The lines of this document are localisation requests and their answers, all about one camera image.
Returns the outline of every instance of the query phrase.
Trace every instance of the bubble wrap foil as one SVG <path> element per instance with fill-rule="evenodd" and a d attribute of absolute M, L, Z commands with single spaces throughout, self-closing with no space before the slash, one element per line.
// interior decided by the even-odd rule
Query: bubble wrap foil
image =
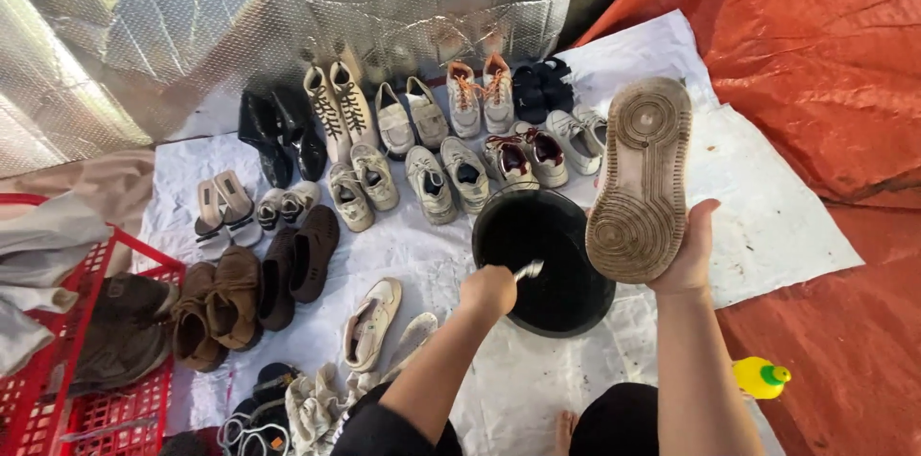
<path fill-rule="evenodd" d="M 215 91 L 349 64 L 366 92 L 555 47 L 569 0 L 0 0 L 0 177 L 150 144 Z M 226 109 L 236 113 L 236 109 Z"/>

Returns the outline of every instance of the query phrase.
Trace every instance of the red plastic crate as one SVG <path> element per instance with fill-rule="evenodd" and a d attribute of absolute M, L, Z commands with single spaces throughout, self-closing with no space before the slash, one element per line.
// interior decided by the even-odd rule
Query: red plastic crate
<path fill-rule="evenodd" d="M 0 193 L 0 205 L 38 205 L 45 200 L 38 195 Z M 75 399 L 66 397 L 86 325 L 118 244 L 155 264 L 142 275 L 181 285 L 185 276 L 183 263 L 113 227 L 111 238 L 95 246 L 64 280 L 64 288 L 79 294 L 72 309 L 66 314 L 27 313 L 57 338 L 32 356 L 26 368 L 0 379 L 0 454 L 147 456 L 159 451 L 166 427 L 172 357 L 125 388 Z M 61 391 L 53 397 L 47 396 L 50 382 L 60 382 L 57 389 Z M 71 441 L 63 441 L 63 435 L 72 437 Z"/>

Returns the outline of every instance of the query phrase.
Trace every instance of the white tarp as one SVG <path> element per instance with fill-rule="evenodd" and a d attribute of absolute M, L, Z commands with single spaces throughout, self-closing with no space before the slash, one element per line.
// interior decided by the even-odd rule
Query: white tarp
<path fill-rule="evenodd" d="M 619 87 L 644 76 L 685 80 L 695 104 L 688 202 L 708 197 L 723 202 L 714 215 L 710 275 L 719 307 L 862 263 L 818 197 L 761 132 L 731 107 L 720 106 L 691 27 L 680 12 L 560 57 L 573 68 L 579 100 L 594 109 L 607 109 Z M 446 109 L 444 87 L 437 88 L 436 95 Z M 429 225 L 404 179 L 403 164 L 390 167 L 400 204 L 378 213 L 375 225 L 363 233 L 342 226 L 319 300 L 298 305 L 287 329 L 266 332 L 255 348 L 231 354 L 213 373 L 176 368 L 167 433 L 220 425 L 249 395 L 259 369 L 270 362 L 291 363 L 312 374 L 333 361 L 341 379 L 348 373 L 342 363 L 342 325 L 381 276 L 403 282 L 402 304 L 390 326 L 381 365 L 412 317 L 431 311 L 444 321 L 458 303 L 461 279 L 474 269 L 474 217 L 460 215 L 447 226 Z M 233 135 L 158 147 L 154 198 L 144 213 L 141 238 L 183 262 L 199 261 L 192 232 L 198 213 L 195 187 L 199 180 L 228 168 L 236 170 L 254 197 L 268 190 L 256 151 Z M 571 177 L 562 193 L 588 206 L 595 195 L 593 179 Z M 326 190 L 322 202 L 331 206 Z M 264 254 L 269 241 L 259 244 L 257 254 Z M 548 453 L 558 410 L 581 412 L 609 386 L 625 380 L 657 381 L 656 306 L 645 286 L 618 285 L 602 323 L 575 338 L 546 339 L 500 321 L 467 373 L 451 421 L 467 454 Z M 756 407 L 751 409 L 770 453 L 782 453 L 764 416 Z"/>

